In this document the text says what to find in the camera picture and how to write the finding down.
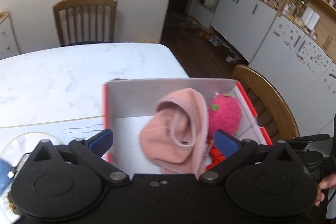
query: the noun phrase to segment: red and white box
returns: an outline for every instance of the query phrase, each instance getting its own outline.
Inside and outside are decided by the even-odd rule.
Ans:
[[[111,163],[133,174],[160,174],[160,167],[142,153],[139,135],[155,114],[157,102],[167,94],[185,88],[200,92],[209,104],[216,94],[230,93],[242,110],[236,138],[252,139],[259,144],[272,145],[265,130],[256,122],[257,113],[238,81],[231,79],[142,79],[112,80],[104,84],[103,112],[106,128],[114,134]]]

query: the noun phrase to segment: human hand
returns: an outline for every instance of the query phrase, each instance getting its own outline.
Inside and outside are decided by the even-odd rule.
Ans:
[[[318,186],[317,198],[314,203],[315,206],[318,206],[324,200],[324,193],[322,193],[322,190],[333,186],[336,186],[336,173],[332,173],[320,182]]]

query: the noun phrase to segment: wooden chair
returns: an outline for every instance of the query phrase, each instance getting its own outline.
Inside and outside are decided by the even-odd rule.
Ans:
[[[112,42],[117,0],[62,0],[53,6],[61,46]]]
[[[288,105],[262,75],[244,65],[237,65],[238,78],[258,113],[258,125],[265,127],[273,142],[299,137],[299,129]]]

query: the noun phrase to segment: pink fuzzy toy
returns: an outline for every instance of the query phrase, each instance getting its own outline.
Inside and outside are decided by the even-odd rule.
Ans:
[[[213,138],[218,129],[234,135],[237,133],[242,118],[238,100],[229,94],[220,94],[210,103],[209,137]]]

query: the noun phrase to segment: pink cloth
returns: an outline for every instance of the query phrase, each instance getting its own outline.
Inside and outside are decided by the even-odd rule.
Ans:
[[[140,134],[146,157],[160,165],[163,174],[205,172],[208,135],[207,105],[193,89],[172,92],[157,104],[157,113]]]

